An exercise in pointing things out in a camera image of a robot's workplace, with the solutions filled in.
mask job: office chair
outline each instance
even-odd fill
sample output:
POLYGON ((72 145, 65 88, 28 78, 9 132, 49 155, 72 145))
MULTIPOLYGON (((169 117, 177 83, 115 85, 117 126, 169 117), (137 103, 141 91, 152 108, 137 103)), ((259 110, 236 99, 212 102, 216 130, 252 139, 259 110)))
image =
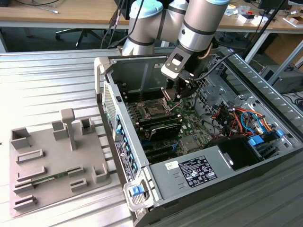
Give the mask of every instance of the office chair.
POLYGON ((102 40, 102 37, 98 35, 97 33, 92 31, 93 29, 85 29, 85 28, 71 28, 71 29, 66 29, 63 31, 56 32, 56 40, 60 41, 60 35, 61 34, 66 34, 66 33, 72 33, 72 32, 81 32, 80 37, 76 43, 76 49, 79 48, 83 37, 87 37, 88 34, 91 34, 92 36, 96 37, 98 40, 102 40))

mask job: warning label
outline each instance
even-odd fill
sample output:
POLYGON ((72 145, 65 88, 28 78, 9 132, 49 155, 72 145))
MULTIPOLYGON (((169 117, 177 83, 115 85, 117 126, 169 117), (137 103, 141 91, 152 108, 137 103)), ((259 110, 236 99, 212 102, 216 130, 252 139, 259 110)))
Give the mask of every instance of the warning label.
POLYGON ((192 188, 217 178, 205 156, 179 163, 179 167, 192 188))

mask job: cardboard box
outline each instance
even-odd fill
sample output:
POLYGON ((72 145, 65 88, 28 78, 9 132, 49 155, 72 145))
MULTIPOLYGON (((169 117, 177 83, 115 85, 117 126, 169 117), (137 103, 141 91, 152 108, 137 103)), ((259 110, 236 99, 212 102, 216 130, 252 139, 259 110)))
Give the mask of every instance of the cardboard box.
POLYGON ((303 14, 302 13, 296 13, 292 14, 286 17, 286 20, 288 20, 290 23, 294 25, 302 25, 303 24, 303 14))
POLYGON ((238 20, 242 23, 250 23, 254 19, 254 15, 251 14, 240 14, 238 20))
POLYGON ((259 25, 264 25, 264 24, 268 21, 268 18, 267 18, 267 17, 263 17, 262 22, 261 22, 261 19, 262 19, 262 16, 256 16, 256 17, 251 21, 251 23, 252 23, 254 26, 259 26, 259 25))

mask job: side panel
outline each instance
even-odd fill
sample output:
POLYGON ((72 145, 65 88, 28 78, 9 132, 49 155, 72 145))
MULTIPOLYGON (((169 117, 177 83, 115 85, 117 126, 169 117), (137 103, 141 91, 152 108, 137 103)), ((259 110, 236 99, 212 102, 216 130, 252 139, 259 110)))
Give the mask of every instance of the side panel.
POLYGON ((303 148, 298 149, 292 153, 289 153, 283 157, 275 159, 271 162, 268 162, 264 165, 258 166, 251 170, 245 171, 239 175, 234 177, 230 177, 220 183, 216 183, 210 185, 206 188, 203 188, 195 193, 189 194, 188 196, 184 196, 179 200, 172 201, 170 203, 165 204, 164 206, 158 207, 154 209, 152 212, 147 212, 144 216, 141 216, 134 223, 136 227, 144 227, 148 224, 155 223, 160 221, 161 219, 173 215, 182 211, 183 209, 190 207, 198 202, 204 201, 210 197, 216 196, 222 192, 225 192, 241 183, 244 183, 248 180, 251 180, 255 177, 261 176, 270 169, 276 167, 287 159, 295 156, 299 152, 301 152, 303 148))

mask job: white label sticker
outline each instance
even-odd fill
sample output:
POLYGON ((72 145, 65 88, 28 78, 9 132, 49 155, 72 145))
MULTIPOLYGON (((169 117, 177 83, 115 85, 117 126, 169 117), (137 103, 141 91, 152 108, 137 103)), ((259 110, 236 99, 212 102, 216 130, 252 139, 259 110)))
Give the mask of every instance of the white label sticker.
POLYGON ((173 162, 165 163, 165 166, 166 166, 167 170, 171 170, 171 169, 179 167, 178 166, 178 161, 173 161, 173 162))

